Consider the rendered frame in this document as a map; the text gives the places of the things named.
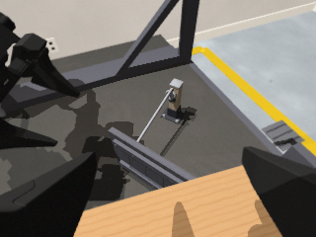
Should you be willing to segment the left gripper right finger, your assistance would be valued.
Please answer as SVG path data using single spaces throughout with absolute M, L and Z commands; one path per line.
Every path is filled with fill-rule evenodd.
M 316 169 L 252 146 L 242 165 L 282 237 L 316 237 Z

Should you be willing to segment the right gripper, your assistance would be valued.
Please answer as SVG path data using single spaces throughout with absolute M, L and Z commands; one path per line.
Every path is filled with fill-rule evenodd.
M 52 65 L 46 46 L 47 40 L 36 34 L 24 34 L 13 46 L 11 64 L 5 66 L 6 60 L 0 61 L 0 103 L 23 78 L 32 77 L 31 83 L 47 89 L 78 98 L 80 92 L 66 80 Z M 27 71 L 27 72 L 26 72 Z M 23 73 L 26 72 L 24 75 Z M 7 75 L 7 76 L 6 76 Z M 4 83 L 8 82 L 4 85 Z M 23 147 L 54 147 L 57 141 L 9 124 L 0 118 L 0 150 Z

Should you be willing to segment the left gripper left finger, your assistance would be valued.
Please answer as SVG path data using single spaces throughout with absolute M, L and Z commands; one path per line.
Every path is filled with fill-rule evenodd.
M 0 237 L 73 237 L 96 172 L 86 152 L 0 195 Z

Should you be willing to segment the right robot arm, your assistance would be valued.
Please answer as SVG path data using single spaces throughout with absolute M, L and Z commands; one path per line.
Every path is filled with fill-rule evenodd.
M 0 61 L 3 56 L 6 56 L 2 60 L 8 61 L 8 48 L 13 44 L 17 43 L 19 38 L 13 31 L 16 29 L 14 22 L 3 13 L 0 12 Z M 6 63 L 5 62 L 5 63 Z

